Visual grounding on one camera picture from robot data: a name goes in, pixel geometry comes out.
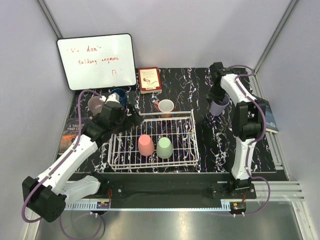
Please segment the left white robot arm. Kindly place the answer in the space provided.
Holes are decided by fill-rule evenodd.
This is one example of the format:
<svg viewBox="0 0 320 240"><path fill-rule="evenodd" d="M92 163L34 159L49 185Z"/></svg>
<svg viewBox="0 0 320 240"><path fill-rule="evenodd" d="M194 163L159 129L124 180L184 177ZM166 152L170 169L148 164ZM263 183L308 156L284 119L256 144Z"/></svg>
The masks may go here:
<svg viewBox="0 0 320 240"><path fill-rule="evenodd" d="M89 156L112 135L129 131L143 122L142 116L130 104L107 102L102 111L82 126L75 141L56 162L36 178L28 176L22 182L23 208L29 208L51 223L65 207L86 196L103 198L108 194L108 179L97 172L68 183L69 178Z"/></svg>

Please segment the mauve ceramic mug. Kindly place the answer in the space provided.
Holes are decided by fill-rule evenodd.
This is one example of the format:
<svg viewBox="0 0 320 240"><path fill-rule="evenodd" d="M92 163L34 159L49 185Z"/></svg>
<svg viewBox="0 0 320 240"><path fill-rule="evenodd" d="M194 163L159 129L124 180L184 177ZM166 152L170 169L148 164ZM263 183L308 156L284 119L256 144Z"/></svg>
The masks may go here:
<svg viewBox="0 0 320 240"><path fill-rule="evenodd" d="M99 113L101 113L104 102L101 100L99 96L94 96L88 101L88 108L92 112L92 114L95 116Z"/></svg>

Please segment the lavender plastic cup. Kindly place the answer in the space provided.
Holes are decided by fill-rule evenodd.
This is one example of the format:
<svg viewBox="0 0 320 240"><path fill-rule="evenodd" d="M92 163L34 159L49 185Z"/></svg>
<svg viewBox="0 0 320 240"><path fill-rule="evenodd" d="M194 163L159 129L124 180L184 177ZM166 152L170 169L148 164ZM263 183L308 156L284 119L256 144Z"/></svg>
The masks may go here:
<svg viewBox="0 0 320 240"><path fill-rule="evenodd" d="M228 95L225 95L221 102L212 101L210 104L210 113L213 116L219 116L224 109L228 106L230 98Z"/></svg>

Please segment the white wire dish rack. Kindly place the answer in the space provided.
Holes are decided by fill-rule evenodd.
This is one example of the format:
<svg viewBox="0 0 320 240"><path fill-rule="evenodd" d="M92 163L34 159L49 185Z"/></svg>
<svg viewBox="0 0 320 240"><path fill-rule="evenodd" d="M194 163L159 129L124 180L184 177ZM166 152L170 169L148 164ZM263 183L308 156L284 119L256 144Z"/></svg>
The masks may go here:
<svg viewBox="0 0 320 240"><path fill-rule="evenodd" d="M140 125L111 136L107 161L114 171L186 168L195 167L199 163L194 112L176 111L171 113L171 117L164 115L162 112L142 113L140 116L143 121ZM148 135L155 145L160 138L167 137L172 143L172 155L161 158L154 152L150 156L142 156L138 151L141 135Z"/></svg>

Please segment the dark blue mug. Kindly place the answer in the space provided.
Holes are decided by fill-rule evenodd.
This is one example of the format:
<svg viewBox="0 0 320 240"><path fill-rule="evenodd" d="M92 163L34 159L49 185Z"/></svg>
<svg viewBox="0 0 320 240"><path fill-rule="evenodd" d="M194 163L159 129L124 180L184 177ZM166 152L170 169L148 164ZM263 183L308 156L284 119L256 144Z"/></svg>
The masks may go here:
<svg viewBox="0 0 320 240"><path fill-rule="evenodd" d="M111 94L117 94L117 100L124 106L127 106L127 102L128 102L128 97L127 97L127 93L124 89L122 88L115 88L111 91Z"/></svg>

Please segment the orange pink mug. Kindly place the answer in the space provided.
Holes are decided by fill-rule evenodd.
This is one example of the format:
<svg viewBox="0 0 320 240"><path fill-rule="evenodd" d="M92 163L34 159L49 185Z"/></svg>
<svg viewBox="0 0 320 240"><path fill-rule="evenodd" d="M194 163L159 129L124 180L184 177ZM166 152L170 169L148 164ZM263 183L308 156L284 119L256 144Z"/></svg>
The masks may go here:
<svg viewBox="0 0 320 240"><path fill-rule="evenodd" d="M156 101L154 107L160 113L159 116L161 118L170 118L173 116L171 112L174 110L175 105L171 100L163 99L161 101Z"/></svg>

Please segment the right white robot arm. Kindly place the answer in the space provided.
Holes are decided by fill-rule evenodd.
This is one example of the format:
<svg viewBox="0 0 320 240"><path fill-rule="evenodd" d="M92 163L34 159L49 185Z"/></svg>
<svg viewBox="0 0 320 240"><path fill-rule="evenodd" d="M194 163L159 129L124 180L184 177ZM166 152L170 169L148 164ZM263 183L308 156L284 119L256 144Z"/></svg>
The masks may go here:
<svg viewBox="0 0 320 240"><path fill-rule="evenodd" d="M212 86L206 96L212 116L218 116L229 101L235 105L231 128L236 139L233 166L227 182L227 192L232 198L239 198L251 190L251 164L254 150L266 133L266 101L253 96L241 83L233 66L224 67L214 62L210 67Z"/></svg>

